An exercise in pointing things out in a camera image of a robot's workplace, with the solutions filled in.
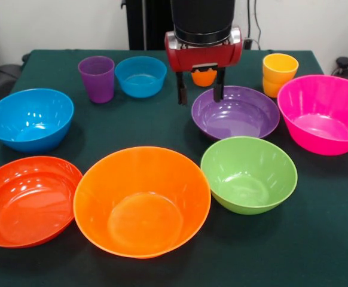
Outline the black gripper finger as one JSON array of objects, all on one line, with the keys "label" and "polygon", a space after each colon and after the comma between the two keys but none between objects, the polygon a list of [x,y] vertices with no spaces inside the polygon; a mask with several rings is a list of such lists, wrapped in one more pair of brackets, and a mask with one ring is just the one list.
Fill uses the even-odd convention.
[{"label": "black gripper finger", "polygon": [[216,73],[216,83],[213,88],[214,102],[220,102],[224,98],[225,68],[218,68]]},{"label": "black gripper finger", "polygon": [[178,89],[178,103],[186,105],[188,103],[187,88],[183,79],[183,72],[176,72],[176,83]]}]

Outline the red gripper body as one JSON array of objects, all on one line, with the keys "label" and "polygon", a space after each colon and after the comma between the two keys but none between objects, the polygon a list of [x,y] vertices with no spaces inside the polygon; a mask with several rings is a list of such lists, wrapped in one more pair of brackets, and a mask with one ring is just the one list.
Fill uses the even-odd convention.
[{"label": "red gripper body", "polygon": [[178,41],[173,31],[165,34],[165,48],[170,67],[175,72],[192,71],[195,68],[233,66],[243,51],[241,32],[232,31],[226,41],[206,47],[185,45]]}]

